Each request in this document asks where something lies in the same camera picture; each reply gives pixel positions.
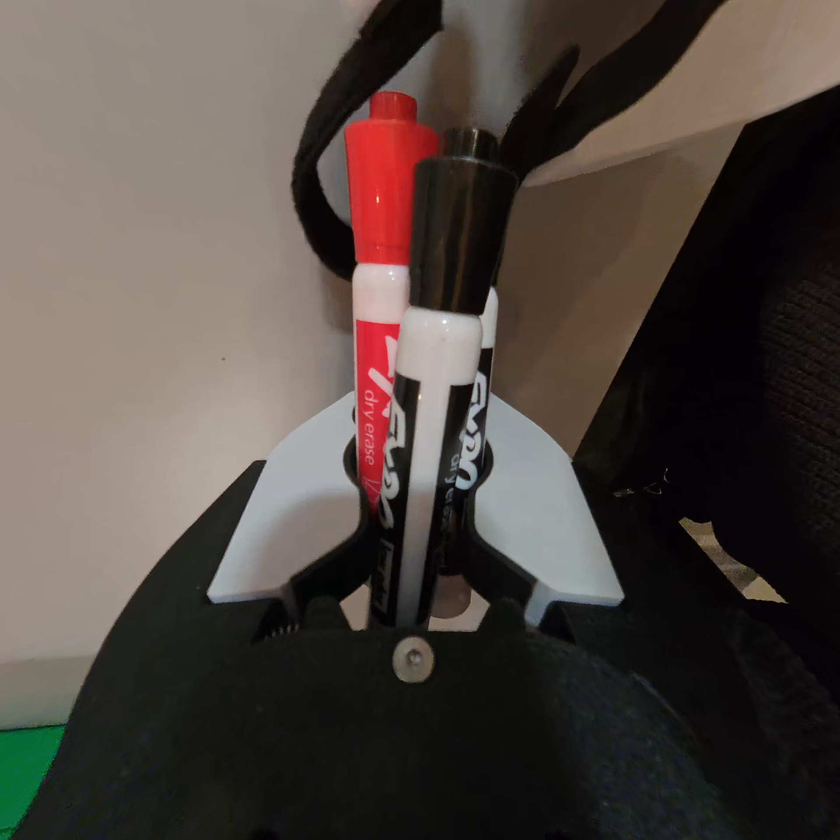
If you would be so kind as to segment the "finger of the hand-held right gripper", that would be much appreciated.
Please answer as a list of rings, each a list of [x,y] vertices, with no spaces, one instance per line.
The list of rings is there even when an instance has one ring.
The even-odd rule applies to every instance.
[[[570,83],[637,34],[663,2],[509,2],[517,92],[563,47],[581,58]],[[641,101],[528,175],[544,186],[742,127],[838,84],[838,1],[723,2]]]

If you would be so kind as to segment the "green cloth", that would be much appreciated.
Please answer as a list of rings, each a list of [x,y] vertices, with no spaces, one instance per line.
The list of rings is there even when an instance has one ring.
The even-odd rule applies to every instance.
[[[10,838],[51,766],[65,726],[1,731],[1,838]]]

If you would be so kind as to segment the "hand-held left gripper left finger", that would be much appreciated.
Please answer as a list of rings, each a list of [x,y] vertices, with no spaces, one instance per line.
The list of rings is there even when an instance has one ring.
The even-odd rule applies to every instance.
[[[321,595],[343,601],[371,577],[369,512],[355,472],[346,395],[270,452],[206,595],[280,600],[299,618]]]

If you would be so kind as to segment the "black dry erase marker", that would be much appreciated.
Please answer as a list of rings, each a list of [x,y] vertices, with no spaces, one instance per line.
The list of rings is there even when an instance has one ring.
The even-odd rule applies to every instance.
[[[409,306],[375,514],[369,628],[426,627],[453,529],[485,310],[518,178],[496,137],[452,129],[416,166]]]
[[[471,589],[461,570],[459,543],[464,529],[467,496],[484,468],[487,409],[497,344],[497,284],[498,275],[495,275],[490,284],[485,309],[480,316],[482,341],[479,363],[463,435],[453,507],[449,518],[446,554],[440,564],[433,605],[433,617],[442,620],[464,614],[471,600]]]

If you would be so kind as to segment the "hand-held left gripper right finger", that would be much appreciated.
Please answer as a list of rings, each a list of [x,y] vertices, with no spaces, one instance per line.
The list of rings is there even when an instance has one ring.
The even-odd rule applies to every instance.
[[[571,458],[491,394],[482,475],[465,505],[463,571],[487,602],[538,627],[554,603],[617,607],[624,591]]]

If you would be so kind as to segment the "red dry erase marker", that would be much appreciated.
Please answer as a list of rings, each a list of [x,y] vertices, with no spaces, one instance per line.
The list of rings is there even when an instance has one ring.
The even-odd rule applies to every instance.
[[[414,170],[438,153],[437,133],[417,120],[417,102],[379,91],[366,119],[343,132],[356,267],[353,271],[353,384],[360,486],[378,508],[396,347],[410,297]]]

